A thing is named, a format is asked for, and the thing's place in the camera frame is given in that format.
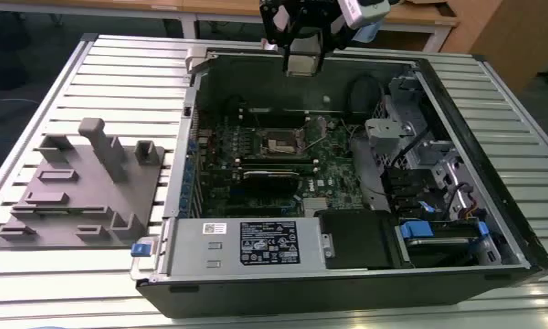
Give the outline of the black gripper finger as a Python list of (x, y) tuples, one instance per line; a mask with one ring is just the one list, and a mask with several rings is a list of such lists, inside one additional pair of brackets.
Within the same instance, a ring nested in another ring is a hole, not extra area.
[(326, 54), (333, 50), (333, 39), (330, 32), (319, 32), (317, 35), (317, 41), (319, 46), (319, 54), (317, 57), (317, 73), (321, 71), (322, 63)]
[(285, 36), (282, 37), (282, 41), (279, 43), (281, 48), (282, 48), (282, 70), (285, 74), (293, 74), (294, 71), (291, 69), (291, 55), (293, 55), (293, 41), (295, 39), (295, 33), (286, 33)]

